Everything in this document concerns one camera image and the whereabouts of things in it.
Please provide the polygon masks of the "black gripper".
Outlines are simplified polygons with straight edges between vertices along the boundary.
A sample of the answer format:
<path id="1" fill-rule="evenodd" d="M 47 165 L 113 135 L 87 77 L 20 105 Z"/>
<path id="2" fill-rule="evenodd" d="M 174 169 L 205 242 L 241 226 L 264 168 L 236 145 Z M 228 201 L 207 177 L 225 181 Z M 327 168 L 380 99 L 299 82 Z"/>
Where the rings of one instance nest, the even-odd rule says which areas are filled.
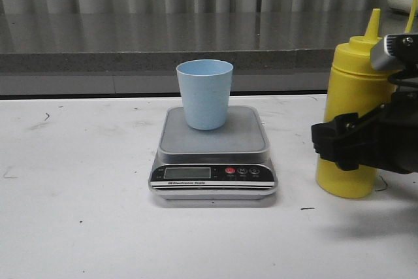
<path id="1" fill-rule="evenodd" d="M 364 115 L 348 112 L 311 126 L 313 148 L 340 170 L 361 165 L 409 174 L 417 172 L 417 92 L 396 92 Z"/>

